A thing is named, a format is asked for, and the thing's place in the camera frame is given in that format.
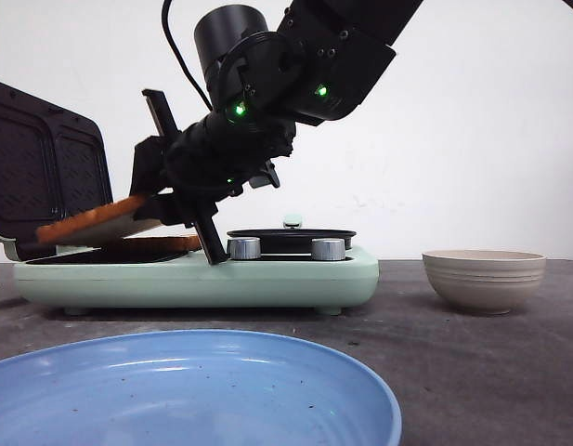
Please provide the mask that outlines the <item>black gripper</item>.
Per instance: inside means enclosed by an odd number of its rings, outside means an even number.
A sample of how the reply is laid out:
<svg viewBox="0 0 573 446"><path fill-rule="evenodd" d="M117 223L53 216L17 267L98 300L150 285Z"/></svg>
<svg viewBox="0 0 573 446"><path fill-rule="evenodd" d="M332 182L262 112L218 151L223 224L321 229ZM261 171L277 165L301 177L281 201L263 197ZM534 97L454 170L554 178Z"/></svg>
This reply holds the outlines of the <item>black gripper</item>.
<svg viewBox="0 0 573 446"><path fill-rule="evenodd" d="M214 216L216 204L243 193L243 185L267 160L293 152L294 122L267 118L230 121L210 113L179 132L165 94L143 89L159 136L134 149L130 194L148 196L138 219L195 227L210 265L227 260Z"/></svg>

